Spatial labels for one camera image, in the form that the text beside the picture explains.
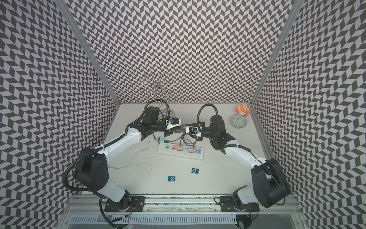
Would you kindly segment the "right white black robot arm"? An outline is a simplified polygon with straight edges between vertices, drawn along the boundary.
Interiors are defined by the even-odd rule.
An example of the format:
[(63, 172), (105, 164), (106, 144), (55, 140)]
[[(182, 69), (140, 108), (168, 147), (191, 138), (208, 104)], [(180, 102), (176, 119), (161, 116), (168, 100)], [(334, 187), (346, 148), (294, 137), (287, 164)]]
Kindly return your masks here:
[(218, 114), (215, 105), (205, 104), (199, 112), (206, 107), (212, 107), (215, 111), (215, 115), (210, 119), (210, 125), (206, 127), (197, 117), (196, 122), (187, 128), (186, 133), (198, 141), (208, 138), (215, 150), (230, 156), (251, 173), (252, 184), (233, 192), (235, 209), (252, 210), (256, 204), (261, 204), (265, 208), (280, 205), (280, 201), (285, 201), (291, 193), (291, 188), (279, 162), (274, 158), (265, 159), (257, 156), (251, 149), (240, 145), (227, 133), (225, 122)]

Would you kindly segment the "teal usb charger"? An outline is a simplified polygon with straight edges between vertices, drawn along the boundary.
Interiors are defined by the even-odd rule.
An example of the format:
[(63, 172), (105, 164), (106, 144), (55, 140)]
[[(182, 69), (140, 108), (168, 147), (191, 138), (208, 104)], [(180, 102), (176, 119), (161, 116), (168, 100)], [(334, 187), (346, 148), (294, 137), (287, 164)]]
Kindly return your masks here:
[(165, 139), (165, 137), (162, 137), (162, 136), (160, 136), (160, 137), (158, 137), (158, 144), (161, 144), (161, 143), (166, 143), (166, 139)]

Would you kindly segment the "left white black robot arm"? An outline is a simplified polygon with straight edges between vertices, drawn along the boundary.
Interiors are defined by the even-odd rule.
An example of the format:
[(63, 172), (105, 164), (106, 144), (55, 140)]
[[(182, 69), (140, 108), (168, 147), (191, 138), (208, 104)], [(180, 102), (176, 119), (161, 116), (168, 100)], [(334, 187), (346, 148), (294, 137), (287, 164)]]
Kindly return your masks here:
[(64, 187), (70, 191), (89, 191), (112, 202), (121, 211), (128, 210), (130, 193), (110, 178), (109, 165), (128, 148), (153, 133), (162, 132), (164, 136), (169, 136), (183, 125), (182, 120), (172, 117), (170, 112), (159, 119), (160, 109), (152, 106), (155, 102), (168, 107), (163, 99), (152, 100), (145, 105), (142, 114), (126, 126), (122, 135), (98, 147), (83, 149), (66, 169), (62, 177)]

